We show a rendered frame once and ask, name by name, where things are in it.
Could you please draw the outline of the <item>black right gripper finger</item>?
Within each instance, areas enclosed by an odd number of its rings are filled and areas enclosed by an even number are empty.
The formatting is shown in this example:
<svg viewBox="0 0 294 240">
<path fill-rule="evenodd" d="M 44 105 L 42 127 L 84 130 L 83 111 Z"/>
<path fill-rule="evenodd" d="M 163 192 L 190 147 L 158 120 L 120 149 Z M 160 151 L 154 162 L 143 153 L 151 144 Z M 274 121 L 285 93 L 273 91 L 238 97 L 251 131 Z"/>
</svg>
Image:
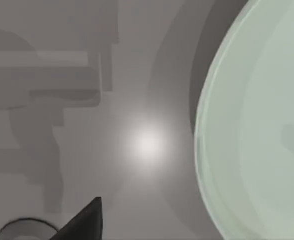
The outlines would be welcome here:
<svg viewBox="0 0 294 240">
<path fill-rule="evenodd" d="M 50 240 L 102 240 L 103 203 L 95 197 Z"/>
</svg>

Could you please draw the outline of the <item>pale green plate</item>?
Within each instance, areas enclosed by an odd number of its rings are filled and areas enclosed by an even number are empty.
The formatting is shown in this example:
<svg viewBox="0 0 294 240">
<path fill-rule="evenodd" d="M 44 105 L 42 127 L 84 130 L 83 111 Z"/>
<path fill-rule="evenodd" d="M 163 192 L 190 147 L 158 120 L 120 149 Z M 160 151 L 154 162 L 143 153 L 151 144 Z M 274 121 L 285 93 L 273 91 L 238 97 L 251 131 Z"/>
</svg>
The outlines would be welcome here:
<svg viewBox="0 0 294 240">
<path fill-rule="evenodd" d="M 294 240 L 294 0 L 249 0 L 208 71 L 194 134 L 224 240 Z"/>
</svg>

